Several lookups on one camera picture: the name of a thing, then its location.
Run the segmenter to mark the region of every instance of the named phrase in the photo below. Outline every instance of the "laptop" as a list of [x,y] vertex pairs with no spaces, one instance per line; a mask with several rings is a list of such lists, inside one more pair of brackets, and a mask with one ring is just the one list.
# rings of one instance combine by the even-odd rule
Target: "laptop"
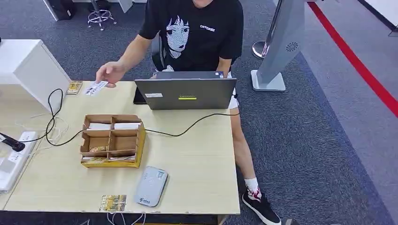
[[214,71],[155,74],[155,79],[135,80],[153,110],[227,109],[237,81]]

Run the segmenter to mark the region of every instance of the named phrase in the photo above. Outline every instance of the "gray card reader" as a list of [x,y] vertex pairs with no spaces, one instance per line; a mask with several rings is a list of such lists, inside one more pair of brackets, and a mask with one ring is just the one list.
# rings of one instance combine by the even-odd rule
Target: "gray card reader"
[[166,185],[167,177],[166,171],[147,166],[137,186],[134,202],[150,207],[156,206]]

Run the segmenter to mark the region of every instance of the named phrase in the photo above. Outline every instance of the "gray carpet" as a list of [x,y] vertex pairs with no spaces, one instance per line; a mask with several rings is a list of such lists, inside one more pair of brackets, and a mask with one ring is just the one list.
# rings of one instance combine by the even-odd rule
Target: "gray carpet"
[[[259,183],[275,211],[302,225],[394,224],[301,54],[283,72],[286,92],[252,90],[249,73],[260,61],[252,56],[251,45],[265,37],[275,6],[271,0],[241,2],[245,11],[243,55],[232,74],[238,78],[242,126]],[[0,15],[8,19],[0,21],[2,38],[42,39],[68,75],[77,80],[93,80],[100,65],[118,59],[137,34],[144,11],[144,4],[135,4],[123,14],[113,5],[119,24],[99,31],[86,27],[83,6],[73,20],[55,23],[42,2],[3,0],[2,5]],[[147,57],[124,79],[148,77],[152,71]],[[245,187],[239,172],[238,185],[242,193]],[[241,213],[230,217],[227,224],[259,224],[244,205]],[[95,225],[108,224],[98,214],[16,212],[0,213],[0,224],[78,225],[86,218],[94,218]]]
[[[324,14],[375,78],[398,99],[398,38],[357,0],[325,1]],[[346,59],[312,10],[303,55],[347,137],[398,223],[398,120]]]

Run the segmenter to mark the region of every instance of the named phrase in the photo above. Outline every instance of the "electrical outlet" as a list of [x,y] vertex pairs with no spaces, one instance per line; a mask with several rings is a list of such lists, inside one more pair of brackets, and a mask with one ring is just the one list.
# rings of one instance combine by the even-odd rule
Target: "electrical outlet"
[[[37,139],[37,137],[37,132],[23,132],[18,141],[24,142],[35,140]],[[22,151],[12,151],[8,158],[3,160],[2,163],[4,163],[5,161],[12,162],[11,165],[13,165],[13,167],[11,167],[12,169],[10,169],[10,165],[8,165],[9,170],[0,170],[0,192],[8,192],[13,188],[16,180],[18,179],[22,171],[23,166],[28,160],[33,148],[35,147],[36,142],[37,141],[24,143],[25,148]]]

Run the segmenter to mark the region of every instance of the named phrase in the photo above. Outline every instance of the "red floor line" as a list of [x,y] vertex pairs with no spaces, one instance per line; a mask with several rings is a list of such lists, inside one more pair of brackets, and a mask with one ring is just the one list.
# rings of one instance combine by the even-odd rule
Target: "red floor line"
[[372,73],[366,68],[361,60],[355,55],[352,49],[336,31],[330,21],[326,18],[325,14],[319,9],[315,2],[308,2],[308,5],[315,13],[316,17],[322,23],[323,27],[332,37],[334,42],[343,52],[345,57],[354,66],[357,72],[362,76],[365,82],[370,88],[376,93],[376,95],[384,102],[384,104],[391,110],[392,113],[398,117],[398,101],[383,87],[383,85],[372,75]]

